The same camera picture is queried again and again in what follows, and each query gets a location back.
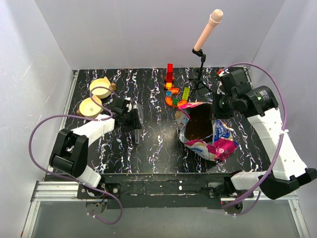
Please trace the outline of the translucent plastic food scoop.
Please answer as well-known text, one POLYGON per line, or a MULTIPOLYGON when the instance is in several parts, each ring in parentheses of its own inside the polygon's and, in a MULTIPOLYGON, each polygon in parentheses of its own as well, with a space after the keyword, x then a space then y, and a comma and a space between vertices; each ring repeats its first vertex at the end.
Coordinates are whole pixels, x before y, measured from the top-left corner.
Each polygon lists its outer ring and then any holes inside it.
POLYGON ((142 133, 142 129, 143 129, 144 115, 143 115, 143 111, 142 111, 140 104, 135 104, 133 106, 133 108, 138 110, 139 121, 141 123, 141 129, 135 129, 135 143, 140 144, 141 143, 141 133, 142 133))

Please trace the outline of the pink pet food bag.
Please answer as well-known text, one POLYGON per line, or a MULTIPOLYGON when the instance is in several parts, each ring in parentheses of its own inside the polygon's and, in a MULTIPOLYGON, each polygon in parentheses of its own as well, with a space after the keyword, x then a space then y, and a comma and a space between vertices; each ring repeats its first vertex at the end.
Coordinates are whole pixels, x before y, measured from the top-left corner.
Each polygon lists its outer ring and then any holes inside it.
POLYGON ((205 160, 224 161, 236 150, 238 143, 223 121, 211 117, 211 103, 194 102, 180 106, 175 113, 179 140, 205 160))

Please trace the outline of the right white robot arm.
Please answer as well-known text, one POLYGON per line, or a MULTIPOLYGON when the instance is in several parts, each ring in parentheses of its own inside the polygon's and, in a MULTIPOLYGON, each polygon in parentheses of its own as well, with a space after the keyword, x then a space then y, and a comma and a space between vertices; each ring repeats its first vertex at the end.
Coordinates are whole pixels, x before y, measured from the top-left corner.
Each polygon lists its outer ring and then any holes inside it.
POLYGON ((234 86, 225 94, 212 94, 213 119, 229 119, 240 112, 258 134, 270 160, 263 172, 234 172, 224 179, 224 191, 235 197, 242 190, 257 190, 275 200, 317 178, 295 150, 284 129, 278 102, 271 89, 249 84, 234 86))

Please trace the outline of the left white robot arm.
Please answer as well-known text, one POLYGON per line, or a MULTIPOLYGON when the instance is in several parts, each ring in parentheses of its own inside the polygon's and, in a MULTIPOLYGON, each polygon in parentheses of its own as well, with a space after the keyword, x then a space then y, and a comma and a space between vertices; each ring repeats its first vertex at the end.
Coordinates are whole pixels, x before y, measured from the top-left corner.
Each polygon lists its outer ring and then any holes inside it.
POLYGON ((100 114, 95 120, 73 130, 62 129, 58 134, 50 156, 49 165, 72 176, 88 187, 94 198, 101 198, 106 191, 105 179, 88 166, 89 146, 103 135, 120 128, 134 131, 135 142, 141 143, 143 111, 140 104, 118 98, 111 107, 113 117, 100 114))

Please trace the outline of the upper yellow pet bowl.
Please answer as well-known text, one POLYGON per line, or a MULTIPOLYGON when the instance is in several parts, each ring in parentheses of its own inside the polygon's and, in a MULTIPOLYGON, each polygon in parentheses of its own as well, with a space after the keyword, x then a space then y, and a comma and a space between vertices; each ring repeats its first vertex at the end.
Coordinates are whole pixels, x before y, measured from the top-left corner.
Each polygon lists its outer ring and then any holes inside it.
POLYGON ((105 99, 111 95, 111 91, 109 91, 109 89, 112 91, 116 90, 116 84, 110 82, 107 77, 103 77, 92 80, 89 89, 90 92, 96 95, 99 99, 105 99))

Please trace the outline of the yellow pet bowl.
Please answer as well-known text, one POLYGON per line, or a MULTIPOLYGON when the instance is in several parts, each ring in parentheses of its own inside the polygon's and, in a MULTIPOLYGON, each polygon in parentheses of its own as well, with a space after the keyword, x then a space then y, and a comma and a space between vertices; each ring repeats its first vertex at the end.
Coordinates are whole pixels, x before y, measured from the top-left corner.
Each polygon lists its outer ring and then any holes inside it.
POLYGON ((112 91, 116 90, 116 84, 110 82, 107 77, 103 77, 92 80, 89 89, 90 92, 96 95, 99 99, 105 99, 111 95, 111 91, 109 91, 109 89, 112 91))
POLYGON ((79 105, 77 115, 95 119, 102 111, 103 109, 98 106, 91 98, 87 98, 84 99, 79 105))

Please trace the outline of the lower yellow pet bowl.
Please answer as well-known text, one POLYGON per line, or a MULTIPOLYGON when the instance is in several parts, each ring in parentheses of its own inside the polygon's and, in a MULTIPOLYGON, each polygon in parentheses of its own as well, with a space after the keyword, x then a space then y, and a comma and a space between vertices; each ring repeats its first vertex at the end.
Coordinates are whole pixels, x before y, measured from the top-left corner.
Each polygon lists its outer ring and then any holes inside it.
POLYGON ((87 98, 84 99, 79 105, 77 115, 95 119, 102 111, 103 109, 98 106, 91 98, 87 98))

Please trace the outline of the colourful toy block track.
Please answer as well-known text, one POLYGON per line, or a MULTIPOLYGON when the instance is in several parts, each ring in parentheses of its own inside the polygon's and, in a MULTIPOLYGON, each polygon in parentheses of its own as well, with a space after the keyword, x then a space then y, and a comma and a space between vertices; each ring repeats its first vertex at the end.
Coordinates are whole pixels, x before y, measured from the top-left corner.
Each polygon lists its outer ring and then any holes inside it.
POLYGON ((182 91, 182 97, 179 96, 180 89, 179 88, 171 88, 166 91, 165 94, 165 103, 174 108, 179 108, 182 105, 185 105, 188 102, 190 88, 185 87, 182 91))

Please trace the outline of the red toy block tower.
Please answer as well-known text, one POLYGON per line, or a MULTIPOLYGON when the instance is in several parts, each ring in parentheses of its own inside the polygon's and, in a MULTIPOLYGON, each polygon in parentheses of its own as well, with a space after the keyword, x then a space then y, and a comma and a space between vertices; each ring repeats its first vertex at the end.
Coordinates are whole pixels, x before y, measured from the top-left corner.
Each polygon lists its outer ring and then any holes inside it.
POLYGON ((168 63, 166 67, 166 76, 164 78, 164 88, 169 90, 174 87, 173 64, 168 63))

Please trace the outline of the black microphone stand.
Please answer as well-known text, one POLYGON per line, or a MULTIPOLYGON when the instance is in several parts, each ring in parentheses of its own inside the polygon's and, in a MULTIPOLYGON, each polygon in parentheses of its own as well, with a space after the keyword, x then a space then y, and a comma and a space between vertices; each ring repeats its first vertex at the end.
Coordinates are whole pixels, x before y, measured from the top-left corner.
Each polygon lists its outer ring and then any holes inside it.
POLYGON ((212 92, 212 89, 209 88, 203 81, 202 81, 202 73, 203 73, 203 66, 206 61, 206 55, 203 53, 203 50, 200 49, 196 51, 192 49, 192 53, 200 57, 201 59, 201 66, 197 69, 198 76, 196 78, 191 78, 189 81, 194 81, 194 88, 191 90, 189 97, 191 97, 194 93, 198 90, 206 88, 209 92, 212 92))

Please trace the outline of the pink microphone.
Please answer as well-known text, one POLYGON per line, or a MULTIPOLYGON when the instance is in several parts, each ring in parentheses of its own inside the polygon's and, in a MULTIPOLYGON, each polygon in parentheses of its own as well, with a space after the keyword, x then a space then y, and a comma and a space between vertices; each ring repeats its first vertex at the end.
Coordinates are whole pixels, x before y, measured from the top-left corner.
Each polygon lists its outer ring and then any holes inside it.
POLYGON ((214 30, 214 28, 222 21, 222 18, 223 18, 223 11, 220 9, 215 9, 210 14, 207 25, 205 26, 199 39, 197 40, 196 44, 193 47, 194 51, 198 52, 202 48, 202 46, 204 45, 204 43, 206 42, 206 40, 208 39, 212 31, 214 30))

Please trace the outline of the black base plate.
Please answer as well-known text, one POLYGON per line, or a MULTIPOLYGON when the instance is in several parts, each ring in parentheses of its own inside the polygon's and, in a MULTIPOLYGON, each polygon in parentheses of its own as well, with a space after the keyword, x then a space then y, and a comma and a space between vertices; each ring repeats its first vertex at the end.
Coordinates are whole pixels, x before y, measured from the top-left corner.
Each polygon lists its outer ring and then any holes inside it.
POLYGON ((229 174, 103 174, 105 191, 118 198, 123 208, 220 209, 246 192, 229 186, 229 174))

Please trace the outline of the aluminium frame rail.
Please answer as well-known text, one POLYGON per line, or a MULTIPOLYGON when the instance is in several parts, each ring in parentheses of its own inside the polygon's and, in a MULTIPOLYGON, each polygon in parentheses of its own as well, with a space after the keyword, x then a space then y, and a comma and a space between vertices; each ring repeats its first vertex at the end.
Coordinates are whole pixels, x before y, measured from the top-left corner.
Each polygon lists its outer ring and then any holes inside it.
POLYGON ((144 112, 142 142, 119 129, 89 149, 88 164, 120 198, 102 205, 84 188, 47 175, 37 187, 41 200, 34 238, 299 238, 308 237, 296 195, 277 200, 253 194, 242 204, 221 210, 229 197, 213 198, 233 171, 261 171, 269 159, 255 129, 241 115, 226 121, 236 150, 223 162, 202 159, 178 139, 175 108, 165 103, 164 68, 82 69, 75 72, 67 108, 70 114, 89 95, 91 80, 108 77, 117 93, 144 112))

